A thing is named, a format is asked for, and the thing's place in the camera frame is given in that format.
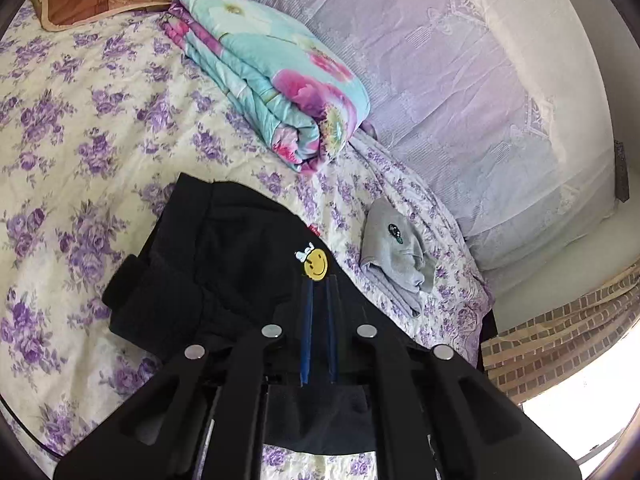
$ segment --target rolled quilt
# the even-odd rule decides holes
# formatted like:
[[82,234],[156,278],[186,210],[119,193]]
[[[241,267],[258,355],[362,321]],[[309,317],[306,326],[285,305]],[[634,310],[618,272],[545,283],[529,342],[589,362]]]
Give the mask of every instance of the rolled quilt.
[[249,0],[173,0],[162,28],[290,167],[315,173],[369,114],[361,81],[302,23]]

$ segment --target brown plaid fabric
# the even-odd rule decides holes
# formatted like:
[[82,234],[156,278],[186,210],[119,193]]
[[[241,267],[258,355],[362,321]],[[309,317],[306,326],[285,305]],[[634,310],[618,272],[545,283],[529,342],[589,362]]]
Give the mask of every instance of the brown plaid fabric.
[[482,343],[489,379],[517,404],[606,352],[640,314],[640,260],[600,288]]

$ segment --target folded black clothing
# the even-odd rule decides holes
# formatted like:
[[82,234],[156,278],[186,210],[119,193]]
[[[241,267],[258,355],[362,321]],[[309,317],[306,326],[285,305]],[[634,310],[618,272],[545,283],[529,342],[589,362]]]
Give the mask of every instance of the folded black clothing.
[[[289,323],[287,333],[292,324],[282,313],[299,309],[301,280],[313,279],[317,354],[326,341],[316,330],[329,301],[325,275],[358,323],[398,330],[285,207],[240,184],[181,174],[142,251],[123,261],[102,299],[112,310],[113,333],[167,361],[190,344],[224,348],[275,321]],[[375,449],[366,391],[326,386],[327,376],[322,357],[304,387],[270,387],[267,444],[329,455]]]

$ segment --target silver screw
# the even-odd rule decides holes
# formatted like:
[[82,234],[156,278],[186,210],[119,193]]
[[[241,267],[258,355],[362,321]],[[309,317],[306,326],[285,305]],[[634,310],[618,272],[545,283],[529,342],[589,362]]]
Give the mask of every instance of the silver screw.
[[187,346],[184,356],[187,359],[200,359],[204,355],[204,348],[200,345]]
[[280,337],[282,334],[282,328],[280,325],[265,325],[262,327],[262,335],[269,338]]
[[376,334],[378,334],[378,329],[373,325],[360,325],[356,329],[356,332],[360,337],[372,338],[375,337]]
[[437,345],[433,348],[433,355],[442,361],[449,361],[453,358],[455,352],[449,345]]

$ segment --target yellow smiley face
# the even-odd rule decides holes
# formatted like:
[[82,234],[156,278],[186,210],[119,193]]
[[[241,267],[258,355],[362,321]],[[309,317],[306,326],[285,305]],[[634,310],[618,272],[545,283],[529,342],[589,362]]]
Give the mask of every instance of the yellow smiley face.
[[319,282],[324,278],[329,262],[326,260],[326,254],[322,249],[314,249],[309,253],[305,260],[305,272],[315,282]]

